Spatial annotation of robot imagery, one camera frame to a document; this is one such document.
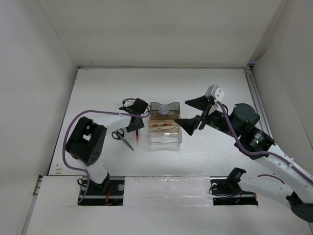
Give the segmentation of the red pen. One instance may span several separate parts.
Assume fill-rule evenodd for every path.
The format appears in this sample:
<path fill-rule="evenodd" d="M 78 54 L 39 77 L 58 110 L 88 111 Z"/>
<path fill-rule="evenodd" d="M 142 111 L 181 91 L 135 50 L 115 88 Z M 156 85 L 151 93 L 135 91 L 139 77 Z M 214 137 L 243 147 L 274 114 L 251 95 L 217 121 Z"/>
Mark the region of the red pen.
<path fill-rule="evenodd" d="M 157 124 L 152 124 L 152 127 L 163 127 L 163 126 L 176 126 L 177 124 L 175 123 L 157 123 Z"/>
<path fill-rule="evenodd" d="M 136 135 L 136 146 L 139 148 L 140 147 L 140 136 L 139 136 L 139 130 L 135 131 Z"/>

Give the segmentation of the small clear clip jar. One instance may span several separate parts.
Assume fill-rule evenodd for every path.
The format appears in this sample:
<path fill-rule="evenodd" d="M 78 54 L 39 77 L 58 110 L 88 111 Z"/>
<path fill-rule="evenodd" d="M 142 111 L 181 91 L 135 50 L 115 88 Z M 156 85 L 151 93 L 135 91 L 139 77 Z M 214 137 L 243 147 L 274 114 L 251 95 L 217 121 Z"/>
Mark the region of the small clear clip jar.
<path fill-rule="evenodd" d="M 161 104 L 158 107 L 158 114 L 161 116 L 168 116 L 170 112 L 170 107 L 169 105 L 166 104 Z"/>

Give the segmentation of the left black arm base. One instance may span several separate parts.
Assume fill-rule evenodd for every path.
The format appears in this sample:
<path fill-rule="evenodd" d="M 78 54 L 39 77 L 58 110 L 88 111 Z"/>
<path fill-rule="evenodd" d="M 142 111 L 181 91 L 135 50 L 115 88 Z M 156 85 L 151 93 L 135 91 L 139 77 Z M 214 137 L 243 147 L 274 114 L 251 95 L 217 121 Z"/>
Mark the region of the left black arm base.
<path fill-rule="evenodd" d="M 86 188 L 87 182 L 86 177 L 77 180 L 79 206 L 123 206 L 125 177 L 110 177 L 101 185 L 90 180 Z"/>

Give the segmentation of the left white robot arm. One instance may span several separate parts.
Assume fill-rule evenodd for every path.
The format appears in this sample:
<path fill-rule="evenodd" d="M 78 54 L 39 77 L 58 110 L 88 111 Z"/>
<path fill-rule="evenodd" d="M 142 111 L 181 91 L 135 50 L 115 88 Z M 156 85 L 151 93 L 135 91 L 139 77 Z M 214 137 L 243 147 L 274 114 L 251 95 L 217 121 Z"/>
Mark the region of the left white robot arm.
<path fill-rule="evenodd" d="M 78 114 L 66 130 L 62 147 L 64 165 L 86 174 L 83 187 L 92 188 L 98 194 L 109 189 L 110 175 L 104 169 L 100 158 L 108 134 L 121 140 L 125 132 L 144 127 L 143 119 L 148 117 L 149 105 L 140 98 L 128 98 L 129 106 L 123 105 L 117 112 L 86 110 Z"/>

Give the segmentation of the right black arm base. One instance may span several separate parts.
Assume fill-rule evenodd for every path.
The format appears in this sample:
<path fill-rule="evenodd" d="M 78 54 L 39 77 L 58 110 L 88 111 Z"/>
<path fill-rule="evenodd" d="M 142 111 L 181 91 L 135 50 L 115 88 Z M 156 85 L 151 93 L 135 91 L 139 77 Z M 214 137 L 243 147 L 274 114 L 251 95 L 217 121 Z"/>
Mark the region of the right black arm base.
<path fill-rule="evenodd" d="M 214 206 L 258 205 L 256 194 L 243 191 L 239 186 L 244 173 L 244 169 L 236 167 L 228 176 L 210 178 L 208 193 L 212 195 Z"/>

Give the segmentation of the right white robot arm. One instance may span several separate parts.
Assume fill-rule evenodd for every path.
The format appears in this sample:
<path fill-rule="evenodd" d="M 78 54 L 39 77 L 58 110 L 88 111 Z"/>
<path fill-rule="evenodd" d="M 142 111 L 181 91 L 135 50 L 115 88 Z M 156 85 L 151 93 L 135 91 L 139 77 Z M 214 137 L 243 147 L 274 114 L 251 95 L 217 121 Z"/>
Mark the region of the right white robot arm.
<path fill-rule="evenodd" d="M 280 202 L 302 220 L 313 221 L 313 177 L 292 158 L 284 155 L 264 131 L 256 127 L 260 116 L 248 104 L 237 103 L 229 114 L 218 95 L 187 100 L 186 105 L 202 112 L 191 119 L 176 119 L 189 135 L 196 129 L 210 126 L 235 140 L 235 147 L 244 155 L 266 167 L 282 184 L 252 176 L 246 170 L 234 168 L 222 183 L 221 198 L 227 199 L 244 191 L 254 192 Z"/>

